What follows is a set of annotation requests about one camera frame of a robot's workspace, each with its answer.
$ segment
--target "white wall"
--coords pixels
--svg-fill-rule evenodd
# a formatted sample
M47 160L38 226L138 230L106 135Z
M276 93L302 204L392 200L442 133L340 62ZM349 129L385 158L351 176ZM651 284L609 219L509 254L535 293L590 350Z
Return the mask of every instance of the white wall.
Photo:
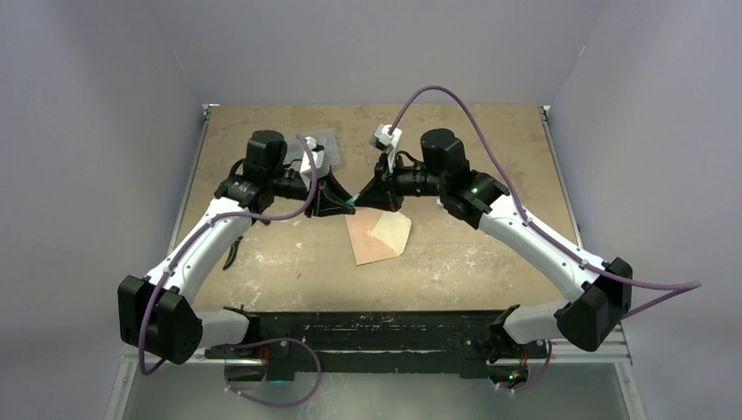
M200 103L146 1L0 3L0 417L101 418Z
M551 103L607 0L154 4L203 102Z
M626 322L652 418L742 412L740 16L735 0L611 1L551 109L586 244L637 278L703 281Z

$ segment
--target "purple cable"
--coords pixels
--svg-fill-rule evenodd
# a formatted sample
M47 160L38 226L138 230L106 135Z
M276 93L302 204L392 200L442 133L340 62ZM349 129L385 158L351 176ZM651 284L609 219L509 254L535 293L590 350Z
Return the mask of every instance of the purple cable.
M513 181L510 179L510 177L505 173L505 170L502 168L500 163L497 161L497 158L495 158L494 154L492 153L492 149L489 147L489 144L487 143L487 140L485 139L485 135L482 133L482 130L480 129L480 125L477 124L476 120L474 119L474 115L472 115L472 112L469 110L469 108L464 104L464 102L456 96L451 90L449 90L446 87L442 86L436 86L436 85L430 85L426 87L422 87L418 89L412 96L407 100L407 102L404 103L402 106L402 109L400 109L399 114L397 114L394 122L392 122L391 127L389 127L388 133L391 135L394 132L394 129L399 125L399 122L402 120L402 117L404 116L404 113L407 112L407 109L412 105L412 102L415 101L415 99L422 94L423 92L427 92L429 90L437 90L440 92L443 92L447 95L449 95L456 103L461 107L461 109L464 111L464 114L466 114L466 117L469 118L469 122L474 127L474 131L477 132L477 136L479 137L479 140L482 142L482 145L485 148L486 154L489 156L490 160L494 164L495 168L497 168L497 172L500 173L500 176L503 180L505 180L505 183L507 184L507 188L510 190L510 193L513 194L513 202L515 203L515 207L518 210L518 214L521 216L521 219L526 222L528 220L528 216L526 215L526 209L523 207L523 204L521 202L521 198L518 195L518 192L515 190L515 185L513 184ZM555 248L562 251L565 255L567 255L569 258L574 260L577 263L582 262L582 258L572 252L571 249L565 247L562 243L557 241L555 238L551 237L551 235L547 234L543 229L541 229L537 224L535 224L533 221L531 221L528 224L539 236L541 236L545 241L553 245ZM682 283L682 284L657 284L657 283L646 283L639 280L633 280L632 278L623 277L623 276L617 276L613 273L609 273L608 271L605 271L604 269L595 267L592 264L585 264L584 267L600 276L604 276L607 278L610 278L611 280L614 280L616 282L621 282L624 284L630 284L634 287L639 287L642 289L650 289L653 291L670 291L670 293L667 293L665 295L662 295L660 297L657 297L653 300L650 300L649 302L638 306L629 313L626 314L625 318L628 318L630 316L636 315L639 312L645 311L646 309L651 308L652 306L658 305L661 302L664 302L670 298L673 298L677 295L681 295L687 291L692 291L694 289L697 289L698 287L701 287L701 282L693 281L689 283Z
M185 242L183 242L183 246L180 247L178 252L176 252L175 255L172 257L170 264L168 264L167 272L163 273L163 275L160 277L160 280L157 282L157 285L155 285L155 290L152 291L150 300L147 302L147 306L144 309L142 326L139 327L139 341L136 343L139 347L139 372L141 372L142 375L147 376L153 374L165 362L165 359L161 359L160 361L155 363L152 368L148 369L146 367L144 363L144 349L145 342L147 340L147 326L150 323L150 317L152 316L152 310L155 307L155 300L157 299L157 296L159 296L160 292L165 286L165 283L167 283L167 279L170 277L172 271L175 270L176 267L178 267L178 262L183 258L183 255L188 251L193 243L196 242L208 229L210 229L214 223L227 217L249 217L252 219L258 219L259 221L287 221L288 219L293 219L294 217L299 216L312 202L312 197L314 197L314 193L317 191L317 166L315 165L314 158L312 157L312 149L306 142L306 138L297 134L297 139L301 143L304 152L307 154L307 156L309 156L309 166L311 167L311 182L309 184L309 193L306 196L306 200L295 212L280 216L268 216L266 214L251 213L248 211L216 214L211 219L211 224L205 223L195 232L193 232L193 234L187 240L185 240Z
M319 365L319 357L317 356L317 354L314 353L314 350L312 350L311 347L307 346L307 344L304 343L303 341L299 339L290 339L288 337L284 337L284 338L278 338L278 339L266 339L265 341L258 341L256 343L238 344L236 346L226 346L226 347L232 348L232 349L248 349L248 348L254 348L254 347L259 347L259 346L265 346L267 344L277 343L280 341L288 341L290 343L299 344L301 347L305 348L306 351L309 352L309 354L311 354L311 357L314 359L314 364L317 365L317 380L314 382L314 385L311 387L309 392L306 393L306 395L292 402L272 402L272 401L262 400L252 395L245 394L239 389L233 387L231 383L229 383L229 378L227 377L227 367L225 366L224 367L224 382L227 384L227 389L232 391L232 393L234 393L236 396L241 396L242 398L250 400L253 403L258 403L258 404L265 405L267 407L273 407L276 409L288 409L290 407L296 407L306 402L306 400L312 398L314 393L317 392L317 389L319 388L319 380L322 377L322 368Z
M521 392L523 392L523 391L525 391L525 390L533 387L534 385L536 385L536 383L541 378L543 378L543 373L546 372L546 368L549 367L549 362L551 361L551 352L552 352L552 350L554 348L554 345L551 344L551 341L547 341L546 342L546 345L548 347L546 349L546 360L543 361L543 366L541 366L541 369L539 369L538 373L535 374L535 376L534 376L533 379L531 379L530 381L526 382L525 385L523 385L522 387L519 387L518 389L515 390L515 393L516 394L521 393Z

